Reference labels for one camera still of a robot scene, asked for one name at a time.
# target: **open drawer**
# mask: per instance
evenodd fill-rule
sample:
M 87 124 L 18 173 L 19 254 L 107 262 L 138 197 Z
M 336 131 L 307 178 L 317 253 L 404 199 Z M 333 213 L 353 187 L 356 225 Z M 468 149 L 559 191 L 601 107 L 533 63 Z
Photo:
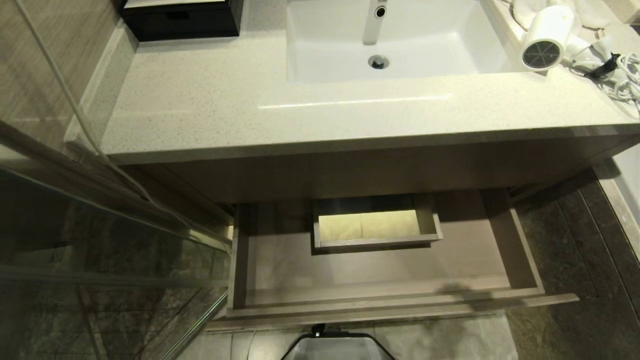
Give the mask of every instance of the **open drawer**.
M 431 247 L 317 255 L 313 206 L 239 206 L 226 317 L 210 329 L 471 313 L 576 301 L 545 296 L 503 189 L 434 194 Z
M 442 239 L 430 193 L 315 200 L 312 209 L 316 252 L 428 247 Z

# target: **white sink basin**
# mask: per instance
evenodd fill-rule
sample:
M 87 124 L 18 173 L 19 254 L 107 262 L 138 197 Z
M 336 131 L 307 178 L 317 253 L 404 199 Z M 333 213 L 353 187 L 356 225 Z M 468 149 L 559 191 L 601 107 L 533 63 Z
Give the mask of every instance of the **white sink basin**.
M 289 80 L 337 82 L 524 71 L 487 0 L 388 0 L 375 45 L 364 45 L 369 0 L 290 0 Z M 374 69 L 382 55 L 388 67 Z

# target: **black tissue box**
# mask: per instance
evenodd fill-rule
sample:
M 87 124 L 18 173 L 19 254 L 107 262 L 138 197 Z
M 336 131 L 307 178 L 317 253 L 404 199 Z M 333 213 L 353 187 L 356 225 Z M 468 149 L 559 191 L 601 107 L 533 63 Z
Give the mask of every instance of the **black tissue box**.
M 243 0 L 128 0 L 120 15 L 138 41 L 240 35 Z

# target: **drain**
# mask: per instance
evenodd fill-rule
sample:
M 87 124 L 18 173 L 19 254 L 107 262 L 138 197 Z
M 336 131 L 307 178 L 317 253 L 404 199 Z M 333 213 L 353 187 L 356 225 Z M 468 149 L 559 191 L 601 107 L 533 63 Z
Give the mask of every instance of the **drain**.
M 382 70 L 389 66 L 389 59 L 382 55 L 371 56 L 369 58 L 369 66 L 374 69 Z

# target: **speckled white countertop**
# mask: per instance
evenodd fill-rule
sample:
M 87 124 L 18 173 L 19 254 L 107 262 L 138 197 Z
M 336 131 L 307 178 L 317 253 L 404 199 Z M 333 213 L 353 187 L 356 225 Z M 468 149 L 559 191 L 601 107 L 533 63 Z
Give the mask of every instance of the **speckled white countertop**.
M 239 38 L 141 45 L 104 151 L 121 163 L 158 163 L 640 133 L 638 120 L 563 67 L 546 76 L 290 83 L 286 26 L 286 0 L 245 0 Z M 630 28 L 613 27 L 640 49 Z

